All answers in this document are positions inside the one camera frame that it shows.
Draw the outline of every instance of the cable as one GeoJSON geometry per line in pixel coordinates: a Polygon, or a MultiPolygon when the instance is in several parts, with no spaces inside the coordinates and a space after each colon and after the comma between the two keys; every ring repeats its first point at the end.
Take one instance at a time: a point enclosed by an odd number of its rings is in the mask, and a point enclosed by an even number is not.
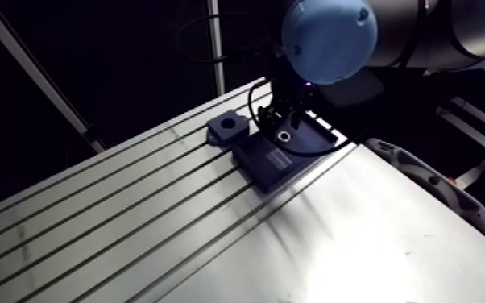
{"type": "MultiPolygon", "coordinates": [[[[196,58],[190,56],[189,54],[187,54],[186,52],[184,52],[184,50],[182,49],[182,46],[180,45],[180,38],[181,38],[181,36],[190,27],[196,25],[199,22],[203,22],[203,21],[211,20],[211,19],[215,19],[215,18],[235,17],[235,16],[251,16],[251,15],[262,15],[262,14],[261,13],[220,13],[220,14],[214,14],[214,15],[207,15],[205,17],[201,17],[201,18],[195,19],[193,21],[190,21],[189,23],[186,23],[183,27],[181,27],[180,30],[176,34],[176,50],[182,56],[186,57],[186,59],[188,59],[188,60],[190,60],[192,62],[195,62],[195,63],[199,63],[199,64],[217,64],[217,63],[224,62],[225,60],[228,59],[228,56],[221,56],[219,58],[213,58],[213,59],[208,59],[208,60],[196,59],[196,58]]],[[[250,51],[251,50],[251,48],[234,48],[234,49],[239,50],[239,51],[241,51],[241,50],[250,51]]]]}
{"type": "Polygon", "coordinates": [[[259,87],[266,85],[267,83],[271,82],[273,79],[265,79],[263,81],[260,81],[256,84],[254,84],[250,90],[248,91],[248,110],[250,111],[250,115],[252,117],[252,120],[254,120],[255,125],[258,127],[259,131],[267,138],[272,144],[274,144],[276,147],[278,147],[281,151],[287,152],[290,155],[293,156],[299,156],[299,157],[305,157],[305,158],[315,158],[315,157],[321,157],[321,156],[326,156],[329,154],[332,154],[334,152],[338,152],[344,147],[347,147],[348,145],[352,144],[354,141],[361,139],[367,132],[362,131],[359,135],[357,135],[353,139],[347,139],[344,143],[338,145],[337,147],[332,147],[330,149],[326,149],[324,151],[318,151],[318,152],[301,152],[301,151],[293,151],[289,148],[286,148],[285,146],[282,146],[282,144],[278,143],[275,141],[274,138],[270,136],[270,134],[267,134],[265,131],[262,130],[260,126],[260,121],[255,115],[254,108],[252,107],[252,94],[254,93],[254,90],[258,89],[259,87]]]}

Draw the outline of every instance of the aluminum table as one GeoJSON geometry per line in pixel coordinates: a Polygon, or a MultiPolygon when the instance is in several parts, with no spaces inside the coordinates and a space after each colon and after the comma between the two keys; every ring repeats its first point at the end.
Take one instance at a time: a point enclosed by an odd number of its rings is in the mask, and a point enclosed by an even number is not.
{"type": "Polygon", "coordinates": [[[485,237],[365,147],[265,196],[205,144],[249,88],[2,201],[0,303],[485,302],[485,237]]]}

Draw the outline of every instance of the blue plastic block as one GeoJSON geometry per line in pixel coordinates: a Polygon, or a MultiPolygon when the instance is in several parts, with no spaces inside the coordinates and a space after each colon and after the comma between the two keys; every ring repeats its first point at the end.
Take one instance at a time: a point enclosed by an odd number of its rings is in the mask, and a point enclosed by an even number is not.
{"type": "MultiPolygon", "coordinates": [[[[286,148],[297,152],[321,152],[337,142],[337,137],[309,116],[302,117],[297,130],[289,121],[280,128],[292,136],[291,141],[284,144],[286,148]]],[[[237,142],[233,147],[233,157],[264,193],[272,193],[286,185],[317,160],[317,157],[304,158],[285,153],[259,132],[237,142]]]]}
{"type": "Polygon", "coordinates": [[[248,118],[232,110],[210,120],[207,125],[207,142],[214,146],[224,147],[250,134],[248,118]]]}

